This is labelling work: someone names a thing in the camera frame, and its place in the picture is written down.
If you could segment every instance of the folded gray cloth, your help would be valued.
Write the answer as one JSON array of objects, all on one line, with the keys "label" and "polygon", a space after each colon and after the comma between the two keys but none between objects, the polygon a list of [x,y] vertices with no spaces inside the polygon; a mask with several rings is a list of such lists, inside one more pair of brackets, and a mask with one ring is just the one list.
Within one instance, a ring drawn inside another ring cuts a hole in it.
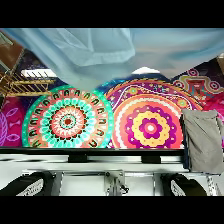
[{"label": "folded gray cloth", "polygon": [[224,171],[222,137],[224,131],[217,111],[182,110],[190,157],[190,170],[221,174]]}]

